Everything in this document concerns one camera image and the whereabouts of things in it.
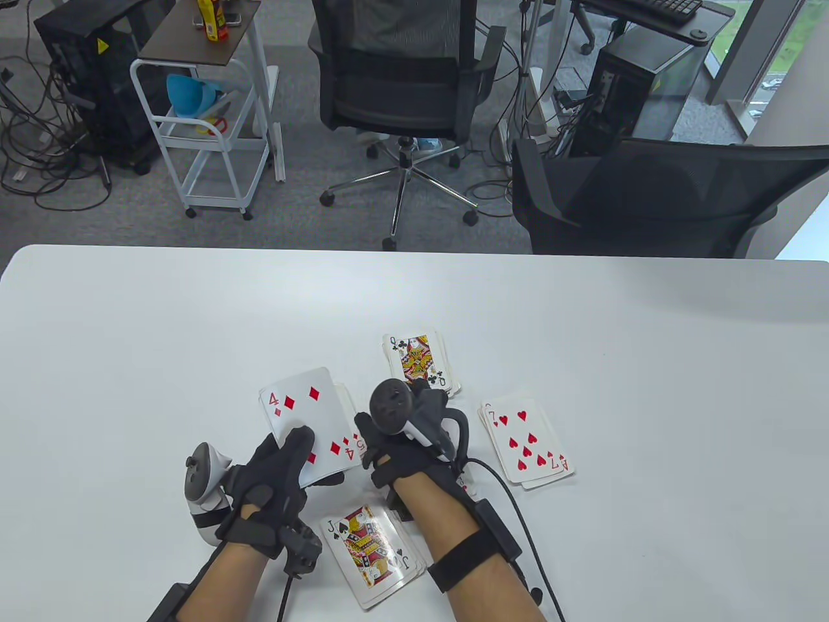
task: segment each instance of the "black computer case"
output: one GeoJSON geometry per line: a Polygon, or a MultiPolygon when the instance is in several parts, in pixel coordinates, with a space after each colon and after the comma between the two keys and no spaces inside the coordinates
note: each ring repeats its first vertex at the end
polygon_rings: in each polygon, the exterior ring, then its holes
{"type": "MultiPolygon", "coordinates": [[[[35,20],[65,85],[65,98],[84,121],[94,146],[114,161],[153,141],[129,66],[176,0],[70,0],[35,20]]],[[[142,85],[153,112],[169,109],[162,67],[147,67],[142,85]]]]}
{"type": "Polygon", "coordinates": [[[622,137],[670,140],[708,46],[633,27],[599,52],[570,156],[600,156],[622,137]]]}

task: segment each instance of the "grass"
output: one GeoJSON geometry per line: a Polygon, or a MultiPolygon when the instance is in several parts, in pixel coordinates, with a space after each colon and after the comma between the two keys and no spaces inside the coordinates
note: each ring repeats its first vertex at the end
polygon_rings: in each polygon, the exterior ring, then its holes
{"type": "MultiPolygon", "coordinates": [[[[737,36],[739,27],[743,25],[746,13],[749,12],[751,2],[720,2],[726,7],[731,7],[736,11],[734,19],[732,19],[723,31],[714,39],[714,45],[711,51],[714,52],[715,58],[722,63],[725,55],[734,38],[737,36]]],[[[829,6],[829,0],[807,0],[806,4],[797,16],[791,30],[788,32],[786,41],[778,52],[777,58],[774,59],[769,71],[770,73],[786,74],[792,68],[794,61],[800,55],[806,41],[812,35],[815,26],[821,21],[823,13],[829,6]]]]}

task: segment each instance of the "blue plastic object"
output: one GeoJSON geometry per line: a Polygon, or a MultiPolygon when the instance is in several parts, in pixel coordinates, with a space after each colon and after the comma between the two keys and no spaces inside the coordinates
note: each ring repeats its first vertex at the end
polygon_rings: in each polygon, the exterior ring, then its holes
{"type": "Polygon", "coordinates": [[[189,75],[167,76],[167,97],[177,117],[196,119],[215,102],[221,88],[217,84],[195,80],[189,75]]]}

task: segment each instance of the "hand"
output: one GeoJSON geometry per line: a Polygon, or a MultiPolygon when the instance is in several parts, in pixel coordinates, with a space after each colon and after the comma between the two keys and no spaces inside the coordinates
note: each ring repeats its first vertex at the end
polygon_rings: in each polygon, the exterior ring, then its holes
{"type": "MultiPolygon", "coordinates": [[[[291,430],[280,449],[273,435],[254,452],[246,466],[231,470],[225,491],[233,498],[234,512],[216,535],[228,542],[250,544],[276,559],[284,548],[279,528],[291,527],[305,507],[308,496],[299,487],[299,472],[313,447],[314,433],[306,425],[291,430]]],[[[341,484],[343,474],[316,482],[319,486],[341,484]]]]}
{"type": "MultiPolygon", "coordinates": [[[[434,448],[424,447],[402,433],[384,434],[377,428],[371,415],[365,412],[357,413],[354,422],[367,447],[362,460],[363,469],[368,469],[369,464],[374,465],[371,481],[377,488],[388,485],[394,491],[395,482],[398,479],[423,473],[428,475],[444,492],[456,498],[465,508],[472,508],[474,501],[458,485],[458,475],[453,466],[441,460],[434,448]]],[[[390,494],[388,504],[391,509],[405,509],[405,505],[396,494],[390,494]]]]}

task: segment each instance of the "yellow bottle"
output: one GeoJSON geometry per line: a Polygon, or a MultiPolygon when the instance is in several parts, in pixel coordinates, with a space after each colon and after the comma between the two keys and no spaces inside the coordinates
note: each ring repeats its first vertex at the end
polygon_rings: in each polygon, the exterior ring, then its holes
{"type": "Polygon", "coordinates": [[[217,43],[227,38],[227,23],[221,0],[198,0],[201,17],[205,21],[207,39],[217,43]]]}

